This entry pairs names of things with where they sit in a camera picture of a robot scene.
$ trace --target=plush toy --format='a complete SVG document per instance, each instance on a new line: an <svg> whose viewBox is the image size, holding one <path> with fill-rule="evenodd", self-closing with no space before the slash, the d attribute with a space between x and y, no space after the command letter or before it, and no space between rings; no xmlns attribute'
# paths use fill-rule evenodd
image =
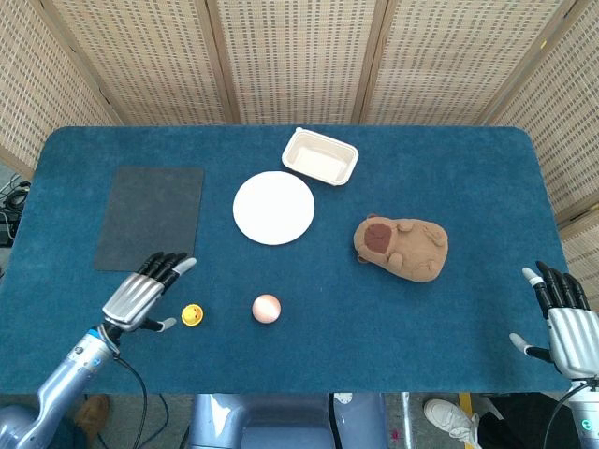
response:
<svg viewBox="0 0 599 449"><path fill-rule="evenodd" d="M447 233L438 224L369 215L354 234L358 261L372 262L404 279L428 282L447 257Z"/></svg>

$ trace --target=white takeout box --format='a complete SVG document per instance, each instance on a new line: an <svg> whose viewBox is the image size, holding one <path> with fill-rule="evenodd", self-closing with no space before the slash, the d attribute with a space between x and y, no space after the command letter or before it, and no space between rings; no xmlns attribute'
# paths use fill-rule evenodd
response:
<svg viewBox="0 0 599 449"><path fill-rule="evenodd" d="M354 171L358 150L348 143L296 128L283 152L283 164L331 185L343 185Z"/></svg>

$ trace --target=egg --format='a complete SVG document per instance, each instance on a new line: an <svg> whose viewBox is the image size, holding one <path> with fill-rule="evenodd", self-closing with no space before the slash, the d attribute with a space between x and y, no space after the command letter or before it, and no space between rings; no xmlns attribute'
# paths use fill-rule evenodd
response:
<svg viewBox="0 0 599 449"><path fill-rule="evenodd" d="M273 323L281 314L281 303L273 295L260 295L252 304L252 315L265 325Z"/></svg>

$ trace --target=white shoe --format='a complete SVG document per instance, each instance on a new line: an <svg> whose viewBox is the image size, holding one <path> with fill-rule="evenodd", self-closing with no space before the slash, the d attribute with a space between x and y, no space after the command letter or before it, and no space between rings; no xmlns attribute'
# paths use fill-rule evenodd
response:
<svg viewBox="0 0 599 449"><path fill-rule="evenodd" d="M467 442L475 449L478 445L478 415L472 419L458 406L446 400L431 399L424 404L424 415L435 427L447 432L451 438Z"/></svg>

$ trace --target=black cable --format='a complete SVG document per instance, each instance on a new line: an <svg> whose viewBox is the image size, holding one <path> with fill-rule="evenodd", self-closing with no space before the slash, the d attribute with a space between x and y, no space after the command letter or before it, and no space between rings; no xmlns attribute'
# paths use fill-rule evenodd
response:
<svg viewBox="0 0 599 449"><path fill-rule="evenodd" d="M549 439L549 431L551 430L551 425L553 424L553 421L555 420L555 417L558 415L558 411L560 410L560 408L573 395L575 395L576 393L578 393L581 390L584 390L589 385L595 386L595 381L585 382L584 384L580 384L575 389L570 390L565 395L563 395L563 398L561 398L558 401L558 403L556 404L555 408L553 409L553 413L551 414L551 417L549 418L549 422L547 424L547 429L545 430L545 437L543 438L543 446L541 446L543 449L547 449L547 443L548 443L548 439Z"/></svg>
<svg viewBox="0 0 599 449"><path fill-rule="evenodd" d="M23 208L25 207L25 200L27 199L28 191L24 189L14 189L10 193L8 193L6 199L4 200L4 206L7 210L14 213L22 213Z"/></svg>
<svg viewBox="0 0 599 449"><path fill-rule="evenodd" d="M187 430L183 433L183 438L179 443L179 449L185 449L185 443L187 442L187 437L189 437L189 426L187 426Z"/></svg>
<svg viewBox="0 0 599 449"><path fill-rule="evenodd" d="M17 179L18 179L20 176L21 176L21 175L17 175L17 174L15 173L14 175L12 175L12 176L10 177L10 181L9 181L9 182L7 182L7 183L4 185L4 187L0 188L0 199L4 199L4 198L6 198L6 197L7 197L7 195L8 195L8 194L5 194L5 192L4 192L4 191L7 189L7 187L8 187L8 189L9 189L9 190L8 190L8 192L9 192L9 193L10 193L10 192L12 192L14 189L16 189L16 188L17 188L16 186L13 186L13 185L12 185L12 183L13 183L14 181L16 181L16 180L17 180Z"/></svg>
<svg viewBox="0 0 599 449"><path fill-rule="evenodd" d="M333 440L335 441L335 449L343 449L339 428L337 427L337 419L335 418L335 396L332 393L329 393L329 423L330 431L333 434Z"/></svg>
<svg viewBox="0 0 599 449"><path fill-rule="evenodd" d="M119 365L127 368L131 372L131 374L135 376L135 378L138 380L139 386L141 387L141 392L143 393L143 409L141 410L141 421L139 423L138 436L136 437L135 442L133 443L133 449L139 449L138 444L139 440L141 440L141 432L143 432L143 425L146 422L146 412L148 412L148 391L146 390L146 384L143 382L143 379L141 379L141 376L138 374L137 371L133 369L131 365L129 365L124 359L120 357L114 357L114 360Z"/></svg>
<svg viewBox="0 0 599 449"><path fill-rule="evenodd" d="M170 413L168 412L167 402L165 401L164 396L162 396L162 393L160 393L158 395L158 397L160 397L160 400L162 400L162 404L165 406L165 414L167 416L166 419L165 419L165 424L163 424L162 427L160 427L156 432L154 432L152 435L150 435L148 438L146 438L143 441L143 443L139 446L139 449L141 449L148 442L150 442L151 440L153 440L154 438L156 438L160 434L160 432L162 432L168 426L168 420L170 419Z"/></svg>
<svg viewBox="0 0 599 449"><path fill-rule="evenodd" d="M102 438L102 435L100 435L99 433L97 434L97 438L100 440L100 442L102 443L102 446L104 447L104 449L109 449L109 446L106 444L106 442L104 441L104 439Z"/></svg>

